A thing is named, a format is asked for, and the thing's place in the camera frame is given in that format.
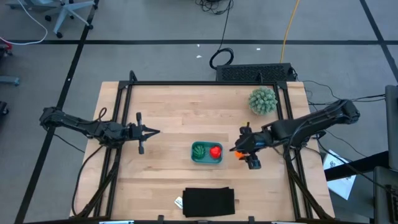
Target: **wooden table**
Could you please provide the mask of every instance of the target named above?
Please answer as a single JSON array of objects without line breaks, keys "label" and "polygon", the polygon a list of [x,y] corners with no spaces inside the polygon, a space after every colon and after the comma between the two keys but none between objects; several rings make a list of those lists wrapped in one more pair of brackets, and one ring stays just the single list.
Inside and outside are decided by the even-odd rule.
[{"label": "wooden table", "polygon": [[[118,83],[104,82],[99,93],[94,118],[107,107],[103,120],[111,119]],[[257,153],[262,169],[249,170],[228,149],[239,136],[239,127],[247,121],[253,131],[277,120],[277,113],[257,116],[248,107],[248,96],[258,86],[133,86],[127,122],[136,122],[136,112],[142,113],[147,127],[161,130],[145,142],[145,154],[138,154],[137,142],[123,146],[112,219],[197,220],[185,218],[174,200],[186,187],[230,187],[235,192],[234,215],[209,217],[207,220],[256,221],[294,220],[288,175],[284,160],[272,149]],[[308,114],[309,108],[303,83],[288,83],[294,118]],[[282,110],[287,117],[283,93]],[[121,120],[123,107],[119,112]],[[199,165],[190,158],[194,141],[214,141],[223,145],[220,165]],[[318,150],[315,141],[308,146]],[[98,148],[97,140],[89,140],[85,159]],[[80,211],[98,188],[105,149],[86,165],[76,195],[76,210]],[[308,189],[325,211],[334,216],[320,156],[302,150],[303,167]],[[302,194],[297,188],[301,214],[305,216]],[[103,197],[104,213],[108,193]]]}]

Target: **green cactus ball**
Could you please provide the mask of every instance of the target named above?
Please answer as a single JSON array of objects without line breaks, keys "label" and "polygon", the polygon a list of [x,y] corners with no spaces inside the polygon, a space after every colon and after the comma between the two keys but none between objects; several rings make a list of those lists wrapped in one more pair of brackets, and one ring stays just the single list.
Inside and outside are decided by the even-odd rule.
[{"label": "green cactus ball", "polygon": [[260,87],[250,94],[250,109],[258,115],[265,115],[276,110],[277,103],[275,92],[270,88]]}]

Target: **white cable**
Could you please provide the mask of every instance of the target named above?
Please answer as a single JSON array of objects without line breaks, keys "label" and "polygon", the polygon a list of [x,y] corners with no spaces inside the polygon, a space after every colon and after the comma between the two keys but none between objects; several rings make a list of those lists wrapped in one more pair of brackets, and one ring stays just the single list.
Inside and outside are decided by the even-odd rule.
[{"label": "white cable", "polygon": [[18,0],[18,2],[19,2],[19,4],[22,6],[22,8],[25,10],[26,14],[27,14],[31,19],[33,19],[33,21],[35,21],[38,25],[40,25],[41,27],[43,27],[43,29],[45,29],[45,35],[44,35],[44,37],[43,37],[41,40],[39,40],[39,41],[28,42],[28,43],[13,43],[13,42],[4,40],[2,37],[0,37],[0,40],[4,41],[5,43],[13,44],[13,45],[29,45],[29,44],[38,44],[38,43],[41,43],[41,42],[47,37],[47,34],[48,34],[47,29],[46,29],[41,23],[37,22],[37,20],[35,20],[35,19],[29,14],[29,12],[26,11],[26,9],[25,9],[23,3],[21,3],[20,0]]}]

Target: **black cloth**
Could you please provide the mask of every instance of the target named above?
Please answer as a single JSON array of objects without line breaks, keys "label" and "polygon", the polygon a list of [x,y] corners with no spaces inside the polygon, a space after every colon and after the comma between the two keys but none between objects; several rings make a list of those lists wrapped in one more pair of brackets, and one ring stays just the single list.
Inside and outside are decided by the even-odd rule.
[{"label": "black cloth", "polygon": [[234,189],[186,188],[182,192],[185,217],[214,217],[235,214]]}]

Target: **green tray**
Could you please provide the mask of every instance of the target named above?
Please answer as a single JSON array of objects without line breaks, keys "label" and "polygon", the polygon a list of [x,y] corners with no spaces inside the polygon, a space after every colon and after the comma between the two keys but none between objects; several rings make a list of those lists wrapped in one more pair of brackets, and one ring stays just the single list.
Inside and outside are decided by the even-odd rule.
[{"label": "green tray", "polygon": [[[196,147],[197,145],[202,145],[205,147],[205,156],[201,159],[194,158],[193,156],[193,148]],[[221,156],[218,159],[213,159],[210,156],[210,149],[214,146],[219,146],[221,148]],[[223,160],[223,146],[217,142],[201,142],[201,141],[194,142],[191,147],[191,159],[194,162],[202,164],[219,164]]]}]

